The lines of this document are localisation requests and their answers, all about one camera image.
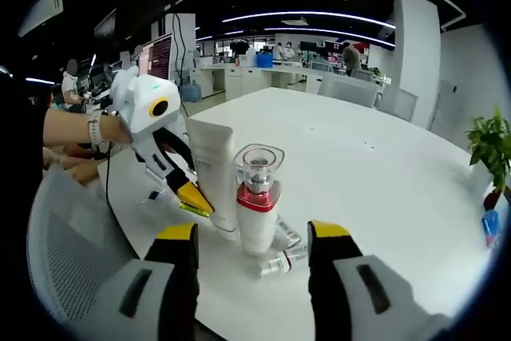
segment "white cabinet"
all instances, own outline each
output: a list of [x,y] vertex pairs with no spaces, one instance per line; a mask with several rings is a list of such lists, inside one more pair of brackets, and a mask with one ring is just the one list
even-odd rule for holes
[[213,74],[212,71],[207,69],[190,69],[190,82],[200,86],[202,97],[207,97],[213,94]]
[[257,68],[243,68],[242,94],[247,95],[271,86],[271,74]]
[[229,101],[240,97],[241,93],[241,76],[225,77],[225,100]]
[[307,82],[305,83],[305,92],[318,94],[319,87],[323,82],[323,77],[318,75],[307,75]]

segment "white tube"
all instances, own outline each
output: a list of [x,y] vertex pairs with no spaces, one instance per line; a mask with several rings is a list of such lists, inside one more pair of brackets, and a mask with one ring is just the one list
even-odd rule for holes
[[200,191],[214,212],[210,215],[216,231],[228,240],[238,236],[233,132],[229,127],[186,119],[193,164]]

